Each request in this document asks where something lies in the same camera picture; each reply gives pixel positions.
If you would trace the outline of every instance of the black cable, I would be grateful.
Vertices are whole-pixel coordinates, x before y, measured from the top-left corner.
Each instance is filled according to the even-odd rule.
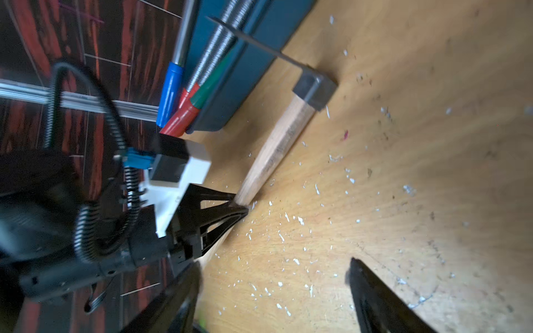
[[[44,148],[49,149],[53,147],[55,126],[59,120],[61,86],[68,70],[87,84],[91,91],[96,93],[105,111],[104,116],[106,122],[115,138],[118,149],[121,154],[125,154],[129,144],[126,139],[124,126],[120,121],[120,115],[111,101],[109,94],[88,68],[70,62],[58,62],[53,66],[52,78],[50,80],[51,91],[46,117]],[[141,210],[137,170],[130,167],[124,168],[124,178],[128,210],[123,219],[124,222],[115,229],[111,237],[106,240],[100,240],[96,236],[97,225],[101,221],[100,205],[98,202],[88,201],[79,210],[75,222],[73,245],[76,256],[84,263],[97,262],[115,252],[131,235],[137,224]]]
[[[124,151],[129,147],[126,140],[124,125],[120,121],[120,115],[117,108],[113,104],[111,97],[106,89],[102,86],[100,81],[89,70],[89,68],[73,64],[70,62],[57,62],[52,67],[52,77],[50,79],[50,99],[48,101],[48,110],[46,115],[46,128],[44,133],[44,148],[53,147],[54,131],[59,120],[59,107],[61,104],[62,85],[67,72],[71,71],[77,78],[82,80],[90,89],[96,93],[96,97],[100,100],[105,111],[105,119],[115,137],[118,149]]]
[[[94,293],[96,292],[97,284],[93,283],[91,285],[91,294],[89,295],[89,298],[87,299],[87,301],[85,302],[85,305],[83,306],[83,311],[85,311],[85,314],[93,313],[94,310],[96,310],[96,308],[98,308],[98,306],[102,304],[103,300],[105,299],[107,295],[107,289],[109,288],[109,286],[111,285],[114,279],[115,277],[111,278],[107,286],[104,287],[102,293],[100,293],[96,298],[94,298]]]

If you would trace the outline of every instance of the hammer head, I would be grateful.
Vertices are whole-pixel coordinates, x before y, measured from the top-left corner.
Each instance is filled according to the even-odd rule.
[[[300,79],[293,88],[298,97],[317,111],[326,106],[335,90],[337,90],[335,82],[310,67],[303,69]]]

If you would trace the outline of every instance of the metal bar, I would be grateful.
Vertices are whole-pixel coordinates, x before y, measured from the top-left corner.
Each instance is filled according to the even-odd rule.
[[[32,84],[0,79],[0,98],[47,104],[49,89]],[[156,121],[157,106],[124,101],[113,101],[121,117]],[[61,107],[87,112],[104,113],[100,101],[94,96],[62,92]]]
[[[228,20],[228,24],[234,28],[242,27],[254,4],[255,0],[242,0],[235,10],[235,14],[233,14]],[[211,75],[215,67],[218,66],[219,62],[225,56],[234,40],[235,37],[228,31],[224,31],[222,33],[222,37],[220,38],[219,43],[216,45],[213,55],[209,59],[198,79],[198,85],[202,86],[202,84],[204,84],[209,75]]]
[[[217,23],[218,25],[224,27],[225,29],[227,29],[230,33],[232,33],[233,35],[239,37],[240,39],[260,48],[261,50],[267,52],[267,53],[270,53],[274,56],[277,56],[278,58],[282,58],[283,60],[297,66],[297,67],[300,67],[302,70],[309,70],[309,66],[306,66],[304,64],[302,64],[301,62],[298,62],[286,55],[284,55],[283,53],[279,52],[278,50],[275,50],[273,48],[271,48],[270,46],[268,45],[265,45],[261,42],[259,42],[257,39],[255,39],[254,37],[250,36],[250,35],[246,35],[244,32],[236,29],[235,27],[232,27],[231,25],[219,20],[218,18],[214,18],[214,17],[208,17],[209,20]]]
[[[191,40],[191,32],[196,22],[196,9],[198,8],[198,0],[187,0],[185,8],[183,9],[183,19],[181,21],[180,31],[177,34],[176,46],[174,54],[172,55],[172,62],[180,67],[185,66],[185,57],[189,50],[189,42]]]
[[[235,6],[237,5],[237,2],[238,0],[230,0],[226,8],[224,8],[224,11],[222,12],[221,16],[223,22],[226,22],[230,15],[232,15]],[[191,75],[189,83],[187,83],[187,86],[185,87],[188,92],[191,91],[196,81],[198,81],[202,71],[205,68],[205,64],[211,57],[211,53],[215,50],[215,46],[219,42],[223,32],[224,29],[221,26],[216,26],[215,31],[213,32],[213,34],[209,38],[209,41],[207,42],[207,45],[205,46],[204,52],[202,53],[200,60],[196,64],[195,70]]]

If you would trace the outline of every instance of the white debris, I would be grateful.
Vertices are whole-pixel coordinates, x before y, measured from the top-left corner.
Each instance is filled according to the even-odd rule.
[[[404,185],[403,190],[410,194],[412,197],[416,194],[416,190],[410,187],[409,185]]]
[[[333,157],[333,156],[329,155],[329,160],[332,161],[332,162],[338,162],[339,159],[342,159],[342,156]]]

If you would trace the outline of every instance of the black plastic mount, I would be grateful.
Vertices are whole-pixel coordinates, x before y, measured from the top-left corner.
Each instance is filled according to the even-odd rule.
[[[183,245],[185,258],[198,258],[224,235],[232,226],[248,215],[248,208],[232,205],[235,194],[215,191],[202,186],[190,184],[180,206],[172,219],[172,229],[176,240]],[[227,201],[218,206],[201,208],[201,202]],[[181,260],[174,260],[171,255],[174,275],[183,266]]]

